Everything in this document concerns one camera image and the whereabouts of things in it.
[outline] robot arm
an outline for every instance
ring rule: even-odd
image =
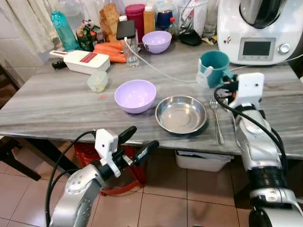
[[[95,148],[106,160],[94,161],[69,177],[64,194],[54,209],[51,227],[85,227],[92,204],[105,181],[113,175],[119,176],[128,166],[139,166],[159,146],[154,140],[142,147],[134,158],[126,156],[120,144],[129,140],[136,129],[132,126],[119,136],[104,129],[97,130]]]
[[[271,132],[269,123],[257,110],[263,82],[264,75],[261,73],[239,75],[235,98],[229,100],[229,107]],[[244,168],[252,188],[250,201],[254,210],[250,213],[250,227],[303,226],[303,212],[295,194],[287,187],[276,144],[247,118],[235,112],[233,116],[236,141],[241,148]]]

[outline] marble table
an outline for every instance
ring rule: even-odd
[[[202,44],[198,47],[172,44],[159,55],[140,53],[149,63],[179,79],[195,79],[197,60],[204,52],[217,49]],[[169,79],[141,62],[137,68],[126,64],[112,64],[107,71],[109,85],[103,93],[92,92],[86,84],[89,75],[69,71],[54,71],[51,62],[13,96],[0,111],[0,135],[30,138],[34,141],[73,140],[91,129],[105,128],[120,133],[131,125],[137,133],[127,142],[142,145],[159,140],[161,148],[203,151],[215,154],[239,155],[234,139],[231,117],[219,108],[219,121],[225,144],[218,145],[215,137],[214,114],[209,108],[211,90],[203,90],[197,83]],[[288,64],[243,68],[234,73],[261,72],[265,74],[261,107],[267,120],[281,135],[289,158],[303,159],[303,87]],[[146,79],[157,88],[154,107],[142,114],[124,112],[115,103],[114,93],[122,83],[132,79]],[[157,103],[168,96],[186,95],[199,99],[208,110],[208,127],[195,135],[176,136],[161,128],[155,119]],[[92,137],[83,141],[93,142]]]

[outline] black cable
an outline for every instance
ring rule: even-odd
[[[60,173],[60,174],[56,177],[56,179],[53,181],[52,187],[51,187],[51,189],[50,189],[50,193],[49,193],[49,195],[47,195],[47,198],[46,198],[46,200],[48,200],[48,204],[49,204],[50,201],[51,201],[51,195],[52,195],[53,189],[54,189],[56,183],[58,182],[58,180],[59,180],[64,174],[73,173],[73,172],[76,172],[77,170],[79,170],[79,169],[69,169],[69,170],[65,170],[64,172]]]
[[[56,169],[59,165],[59,162],[61,160],[61,158],[65,155],[65,153],[79,140],[81,139],[83,136],[88,135],[88,134],[92,134],[95,135],[95,131],[86,131],[84,133],[82,133],[80,136],[78,136],[66,149],[64,152],[62,152],[62,154],[59,156],[57,162],[55,163],[54,167],[53,167],[53,172],[51,174],[51,177],[49,179],[48,182],[48,186],[47,186],[47,192],[46,192],[46,200],[45,200],[45,218],[46,218],[46,226],[49,227],[50,222],[51,222],[51,217],[50,217],[50,210],[49,210],[49,203],[50,203],[50,197],[51,197],[51,188],[52,188],[52,182],[53,182],[53,177],[55,175]]]
[[[280,143],[280,141],[278,141],[274,135],[268,131],[263,125],[261,125],[260,123],[258,123],[257,121],[255,121],[254,119],[252,119],[251,117],[247,116],[246,114],[234,109],[234,108],[231,108],[229,107],[228,105],[225,105],[221,100],[220,100],[220,97],[219,95],[217,94],[217,91],[219,89],[223,89],[222,87],[217,87],[215,90],[214,90],[214,98],[216,99],[216,101],[221,105],[223,106],[224,108],[232,111],[233,113],[235,114],[238,114],[244,118],[246,118],[247,120],[251,121],[252,123],[254,123],[256,126],[258,126],[259,128],[262,129],[263,132],[265,132],[273,141],[274,143],[277,145],[277,147],[279,148],[280,152],[281,152],[281,157],[282,157],[282,167],[283,167],[283,171],[284,173],[287,172],[287,158],[286,158],[286,154],[285,154],[285,151],[284,151],[284,146],[283,146],[283,143]]]
[[[283,143],[283,140],[281,139],[280,135],[273,128],[271,128],[271,131],[274,133],[274,135],[279,140],[279,143],[280,143],[281,147],[283,148],[283,150],[285,150],[284,149],[284,143]],[[284,172],[284,175],[286,176],[287,171],[288,171],[288,162],[287,162],[287,157],[286,157],[285,152],[284,153],[281,152],[281,157],[282,157],[282,160],[283,160],[283,164],[282,164],[283,165],[283,172]]]

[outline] stainless steel bowl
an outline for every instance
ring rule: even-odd
[[[202,103],[189,96],[172,96],[157,105],[156,119],[167,131],[188,134],[203,127],[207,121],[207,111]]]

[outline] white plastic bin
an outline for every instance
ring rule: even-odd
[[[210,172],[220,171],[233,156],[215,155],[200,152],[176,151],[176,162],[180,168]]]

